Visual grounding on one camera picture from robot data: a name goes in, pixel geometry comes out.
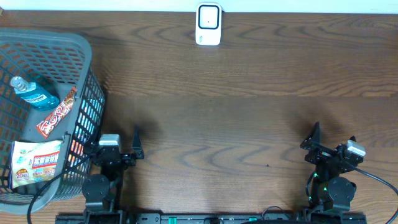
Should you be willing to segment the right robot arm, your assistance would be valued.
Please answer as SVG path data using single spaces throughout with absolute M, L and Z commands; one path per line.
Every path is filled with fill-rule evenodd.
M 362 162 L 347 145 L 340 144 L 335 149 L 321 145 L 320 123 L 316 122 L 303 142 L 302 149 L 308 151 L 305 160 L 315 165 L 307 189 L 309 207 L 303 209 L 302 219 L 314 223 L 342 223 L 343 214 L 350 210 L 356 184 L 340 176 L 353 169 L 350 165 Z

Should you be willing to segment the white wet wipes pack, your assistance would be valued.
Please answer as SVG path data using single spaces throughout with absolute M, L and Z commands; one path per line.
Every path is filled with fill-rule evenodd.
M 10 188 L 53 179 L 62 143 L 62 140 L 40 143 L 14 141 Z

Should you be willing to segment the grey plastic shopping basket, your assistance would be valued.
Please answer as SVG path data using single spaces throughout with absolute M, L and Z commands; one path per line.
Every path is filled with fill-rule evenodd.
M 83 37 L 42 30 L 1 29 L 1 211 L 24 215 L 53 200 L 81 193 L 90 164 L 84 147 L 100 130 L 105 96 L 91 67 L 92 49 Z M 62 140 L 56 167 L 57 180 L 10 189 L 11 146 L 14 141 L 43 142 L 36 125 L 48 112 L 39 111 L 16 96 L 11 78 L 36 82 L 58 99 L 75 86 L 71 112 L 50 133 Z

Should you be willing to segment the orange Top chocolate bar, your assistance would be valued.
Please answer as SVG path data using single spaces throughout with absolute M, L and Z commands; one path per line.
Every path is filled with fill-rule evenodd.
M 74 86 L 63 99 L 63 101 L 39 124 L 36 125 L 36 130 L 47 139 L 53 129 L 71 112 L 75 102 L 74 97 L 77 93 Z

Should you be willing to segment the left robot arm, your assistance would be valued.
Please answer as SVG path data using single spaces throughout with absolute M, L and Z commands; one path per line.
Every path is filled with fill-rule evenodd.
M 134 216 L 121 208 L 124 172 L 144 158 L 139 128 L 134 128 L 130 153 L 123 153 L 118 134 L 96 134 L 83 153 L 100 168 L 89 175 L 82 187 L 85 197 L 84 223 L 134 223 Z

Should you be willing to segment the blue mouthwash bottle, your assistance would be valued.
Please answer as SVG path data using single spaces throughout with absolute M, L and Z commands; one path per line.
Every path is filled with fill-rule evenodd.
M 60 101 L 36 82 L 28 82 L 22 77 L 13 77 L 10 85 L 16 95 L 39 111 L 47 111 L 56 108 Z

